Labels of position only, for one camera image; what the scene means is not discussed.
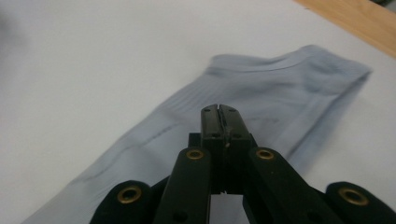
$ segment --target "wooden plank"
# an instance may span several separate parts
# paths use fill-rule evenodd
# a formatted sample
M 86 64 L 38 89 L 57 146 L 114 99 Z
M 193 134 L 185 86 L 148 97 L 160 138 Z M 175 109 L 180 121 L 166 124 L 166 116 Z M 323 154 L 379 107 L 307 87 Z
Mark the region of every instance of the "wooden plank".
M 396 58 L 396 13 L 368 0 L 294 0 Z

